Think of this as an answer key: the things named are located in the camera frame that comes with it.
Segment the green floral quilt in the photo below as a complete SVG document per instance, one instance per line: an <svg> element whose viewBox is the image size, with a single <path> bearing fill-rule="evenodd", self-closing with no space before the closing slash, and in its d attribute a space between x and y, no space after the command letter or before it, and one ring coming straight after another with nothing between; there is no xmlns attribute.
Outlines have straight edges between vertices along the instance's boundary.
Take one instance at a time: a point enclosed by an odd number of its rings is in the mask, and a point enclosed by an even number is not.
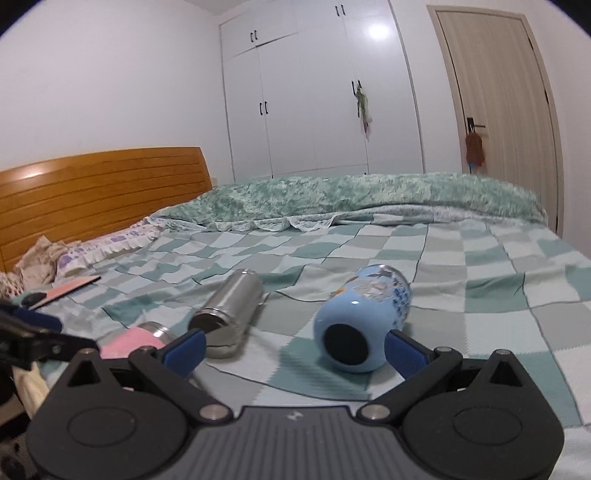
<svg viewBox="0 0 591 480"><path fill-rule="evenodd" d="M396 225L481 218L548 222L530 190L490 177L445 172L280 177L222 185L148 219L175 230L277 232L313 231L342 222Z"/></svg>

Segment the brown plush toy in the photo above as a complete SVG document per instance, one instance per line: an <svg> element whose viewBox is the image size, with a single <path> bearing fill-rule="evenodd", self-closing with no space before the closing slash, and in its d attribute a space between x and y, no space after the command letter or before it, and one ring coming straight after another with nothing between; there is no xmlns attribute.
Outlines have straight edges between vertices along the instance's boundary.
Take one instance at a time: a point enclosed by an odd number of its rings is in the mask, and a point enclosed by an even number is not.
<svg viewBox="0 0 591 480"><path fill-rule="evenodd" d="M474 173L481 168L486 161L486 154L481 136L475 131L470 131L465 138L466 161L469 172Z"/></svg>

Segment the stainless steel tumbler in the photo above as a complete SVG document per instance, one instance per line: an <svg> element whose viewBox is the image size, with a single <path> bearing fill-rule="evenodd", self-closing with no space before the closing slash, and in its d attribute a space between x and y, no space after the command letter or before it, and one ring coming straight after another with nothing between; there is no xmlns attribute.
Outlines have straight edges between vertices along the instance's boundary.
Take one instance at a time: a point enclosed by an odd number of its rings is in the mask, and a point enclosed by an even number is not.
<svg viewBox="0 0 591 480"><path fill-rule="evenodd" d="M207 358L228 359L238 353L263 296L263 282L255 272L235 270L193 314L188 328L204 332Z"/></svg>

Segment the white wardrobe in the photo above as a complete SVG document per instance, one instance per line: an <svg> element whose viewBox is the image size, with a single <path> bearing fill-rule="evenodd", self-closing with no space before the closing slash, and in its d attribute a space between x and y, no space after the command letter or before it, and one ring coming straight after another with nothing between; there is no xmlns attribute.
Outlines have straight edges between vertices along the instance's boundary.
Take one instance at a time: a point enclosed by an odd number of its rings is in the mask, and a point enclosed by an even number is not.
<svg viewBox="0 0 591 480"><path fill-rule="evenodd" d="M387 1L249 1L221 24L236 181L420 173L415 92ZM356 114L360 80L373 118Z"/></svg>

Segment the beige wooden door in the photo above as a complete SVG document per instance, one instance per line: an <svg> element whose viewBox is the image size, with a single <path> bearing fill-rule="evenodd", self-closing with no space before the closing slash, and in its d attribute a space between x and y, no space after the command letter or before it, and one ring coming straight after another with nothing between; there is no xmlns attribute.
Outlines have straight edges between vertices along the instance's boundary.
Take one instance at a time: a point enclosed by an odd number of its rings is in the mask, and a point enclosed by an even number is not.
<svg viewBox="0 0 591 480"><path fill-rule="evenodd" d="M476 173L535 192L563 232L564 174L556 107L541 52L522 14L474 6L428 9L447 69L459 134L486 129Z"/></svg>

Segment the purple floral pillow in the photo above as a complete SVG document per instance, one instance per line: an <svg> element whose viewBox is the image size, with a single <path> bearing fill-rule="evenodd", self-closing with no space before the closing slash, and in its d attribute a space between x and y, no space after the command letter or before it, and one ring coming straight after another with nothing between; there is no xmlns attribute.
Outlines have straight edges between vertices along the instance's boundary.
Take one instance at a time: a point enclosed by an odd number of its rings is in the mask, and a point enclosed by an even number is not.
<svg viewBox="0 0 591 480"><path fill-rule="evenodd" d="M116 232L72 242L57 262L55 278L70 277L103 260L139 250L155 241L162 230L161 223L143 219Z"/></svg>

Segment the green hanging ornament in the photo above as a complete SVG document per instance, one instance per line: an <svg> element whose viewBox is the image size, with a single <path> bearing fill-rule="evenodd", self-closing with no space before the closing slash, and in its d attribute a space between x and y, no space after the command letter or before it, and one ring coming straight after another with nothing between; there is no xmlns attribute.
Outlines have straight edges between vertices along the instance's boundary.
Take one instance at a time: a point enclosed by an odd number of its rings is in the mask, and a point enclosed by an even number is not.
<svg viewBox="0 0 591 480"><path fill-rule="evenodd" d="M373 118L370 115L369 99L367 98L367 94L365 89L363 89L363 85L360 80L353 84L353 94L356 97L356 114L361 120L363 134L365 134L366 137L369 137L370 126L372 126Z"/></svg>

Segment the pink cup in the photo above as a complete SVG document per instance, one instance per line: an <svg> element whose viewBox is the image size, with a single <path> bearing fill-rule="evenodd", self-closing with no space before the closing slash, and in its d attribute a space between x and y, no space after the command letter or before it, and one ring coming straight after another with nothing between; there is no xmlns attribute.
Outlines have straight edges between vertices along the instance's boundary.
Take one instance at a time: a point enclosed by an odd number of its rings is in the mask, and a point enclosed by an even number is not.
<svg viewBox="0 0 591 480"><path fill-rule="evenodd" d="M165 326L157 322L144 322L126 329L100 347L102 359L127 358L140 347L164 348L176 336Z"/></svg>

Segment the checkered green bed sheet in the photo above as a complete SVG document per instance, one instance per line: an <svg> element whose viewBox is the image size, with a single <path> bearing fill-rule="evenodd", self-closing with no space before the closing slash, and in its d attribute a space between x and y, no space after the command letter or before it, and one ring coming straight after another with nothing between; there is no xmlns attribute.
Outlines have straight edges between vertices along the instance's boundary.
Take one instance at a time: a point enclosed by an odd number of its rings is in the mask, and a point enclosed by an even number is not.
<svg viewBox="0 0 591 480"><path fill-rule="evenodd" d="M174 334L225 278L249 269L266 289L238 354L197 378L232 408L375 398L401 380L390 367L340 372L322 361L312 318L367 265L410 281L408 335L471 358L513 351L562 424L590 421L590 262L534 224L468 220L386 227L349 223L313 232L169 232L92 266L96 282L47 307L67 333L107 340L143 322Z"/></svg>

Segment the pink flat book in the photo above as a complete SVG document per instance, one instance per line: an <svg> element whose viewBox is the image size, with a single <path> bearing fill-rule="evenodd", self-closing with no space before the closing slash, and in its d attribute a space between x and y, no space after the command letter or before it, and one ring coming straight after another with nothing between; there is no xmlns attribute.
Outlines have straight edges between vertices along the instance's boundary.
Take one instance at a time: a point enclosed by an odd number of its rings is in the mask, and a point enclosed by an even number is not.
<svg viewBox="0 0 591 480"><path fill-rule="evenodd" d="M70 293L73 293L81 288L84 288L88 285L91 285L97 282L101 278L100 275L93 275L93 276L85 276L85 277L78 277L72 280L69 280L61 285L53 287L44 292L44 297L39 301L32 304L31 309L36 310L41 308L49 303L52 303Z"/></svg>

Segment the beige crumpled cloth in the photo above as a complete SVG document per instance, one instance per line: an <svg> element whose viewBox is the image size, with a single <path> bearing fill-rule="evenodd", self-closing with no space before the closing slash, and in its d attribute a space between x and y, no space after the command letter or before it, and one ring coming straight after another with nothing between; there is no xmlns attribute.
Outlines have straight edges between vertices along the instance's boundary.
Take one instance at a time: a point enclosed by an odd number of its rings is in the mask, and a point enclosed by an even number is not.
<svg viewBox="0 0 591 480"><path fill-rule="evenodd" d="M1 272L1 298L7 300L68 276L66 258L81 244L80 240L52 242L41 236L11 270Z"/></svg>

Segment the blue cartoon cup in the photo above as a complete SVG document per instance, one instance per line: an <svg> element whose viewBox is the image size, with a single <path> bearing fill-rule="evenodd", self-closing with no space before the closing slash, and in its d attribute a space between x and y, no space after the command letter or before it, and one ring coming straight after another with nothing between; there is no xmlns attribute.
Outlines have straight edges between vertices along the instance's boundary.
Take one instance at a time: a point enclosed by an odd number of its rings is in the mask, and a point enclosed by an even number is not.
<svg viewBox="0 0 591 480"><path fill-rule="evenodd" d="M411 303L410 284L396 268L359 270L315 314L312 331L322 358L346 372L379 369L386 363L386 336L404 326Z"/></svg>

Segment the wooden headboard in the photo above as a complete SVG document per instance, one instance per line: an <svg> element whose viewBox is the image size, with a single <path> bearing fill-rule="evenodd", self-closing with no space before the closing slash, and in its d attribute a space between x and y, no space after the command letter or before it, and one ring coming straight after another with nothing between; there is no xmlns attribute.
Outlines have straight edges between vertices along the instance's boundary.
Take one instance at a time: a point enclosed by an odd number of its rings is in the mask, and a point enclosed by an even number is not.
<svg viewBox="0 0 591 480"><path fill-rule="evenodd" d="M86 241L211 190L198 147L88 153L1 173L1 269L41 236Z"/></svg>

